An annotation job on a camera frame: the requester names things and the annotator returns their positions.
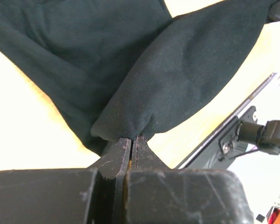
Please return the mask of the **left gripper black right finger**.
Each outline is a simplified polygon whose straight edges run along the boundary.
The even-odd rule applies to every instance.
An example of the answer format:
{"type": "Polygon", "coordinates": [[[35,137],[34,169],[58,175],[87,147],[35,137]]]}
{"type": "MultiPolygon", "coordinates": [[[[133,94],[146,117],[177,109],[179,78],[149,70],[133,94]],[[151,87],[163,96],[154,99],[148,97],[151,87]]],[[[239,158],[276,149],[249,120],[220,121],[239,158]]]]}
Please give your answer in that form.
{"type": "Polygon", "coordinates": [[[170,169],[143,136],[126,176],[127,224],[252,224],[244,188],[227,170],[170,169]]]}

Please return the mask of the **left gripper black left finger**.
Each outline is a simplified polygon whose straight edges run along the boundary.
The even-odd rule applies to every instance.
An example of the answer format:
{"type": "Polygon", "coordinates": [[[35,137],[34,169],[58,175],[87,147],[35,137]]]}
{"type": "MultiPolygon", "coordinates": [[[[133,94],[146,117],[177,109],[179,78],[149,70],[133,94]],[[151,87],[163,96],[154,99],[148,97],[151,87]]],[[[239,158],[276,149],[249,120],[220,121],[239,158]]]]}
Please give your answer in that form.
{"type": "Polygon", "coordinates": [[[132,141],[87,168],[0,171],[0,224],[121,224],[132,141]]]}

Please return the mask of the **black t shirt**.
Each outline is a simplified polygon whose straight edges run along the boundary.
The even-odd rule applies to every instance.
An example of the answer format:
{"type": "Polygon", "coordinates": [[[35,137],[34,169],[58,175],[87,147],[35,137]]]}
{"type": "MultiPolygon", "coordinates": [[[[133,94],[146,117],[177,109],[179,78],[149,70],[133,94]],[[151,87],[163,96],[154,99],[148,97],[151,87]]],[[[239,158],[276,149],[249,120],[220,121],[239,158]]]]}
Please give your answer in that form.
{"type": "Polygon", "coordinates": [[[280,0],[224,0],[177,17],[162,0],[0,0],[0,51],[103,155],[206,106],[272,21],[280,0]]]}

